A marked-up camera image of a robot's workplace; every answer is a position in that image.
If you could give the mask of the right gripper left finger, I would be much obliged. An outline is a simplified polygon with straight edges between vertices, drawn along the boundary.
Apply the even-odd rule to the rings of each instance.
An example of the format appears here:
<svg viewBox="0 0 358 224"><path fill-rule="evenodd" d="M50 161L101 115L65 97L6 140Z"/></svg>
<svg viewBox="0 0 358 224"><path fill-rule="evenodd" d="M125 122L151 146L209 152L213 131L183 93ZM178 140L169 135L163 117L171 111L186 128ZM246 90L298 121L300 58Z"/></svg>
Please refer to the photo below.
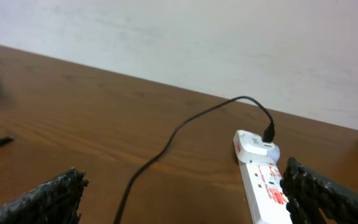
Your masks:
<svg viewBox="0 0 358 224"><path fill-rule="evenodd" d="M70 168L0 207L0 224L78 224L85 171Z"/></svg>

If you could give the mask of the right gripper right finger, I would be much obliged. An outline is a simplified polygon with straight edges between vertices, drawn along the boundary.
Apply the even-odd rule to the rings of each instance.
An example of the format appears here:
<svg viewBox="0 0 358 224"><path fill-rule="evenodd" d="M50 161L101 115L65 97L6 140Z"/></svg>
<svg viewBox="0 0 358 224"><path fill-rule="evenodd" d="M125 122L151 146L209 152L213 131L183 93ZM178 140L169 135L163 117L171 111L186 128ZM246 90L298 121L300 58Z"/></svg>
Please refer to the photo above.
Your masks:
<svg viewBox="0 0 358 224"><path fill-rule="evenodd" d="M287 160L281 188L293 223L358 223L358 193L302 165Z"/></svg>

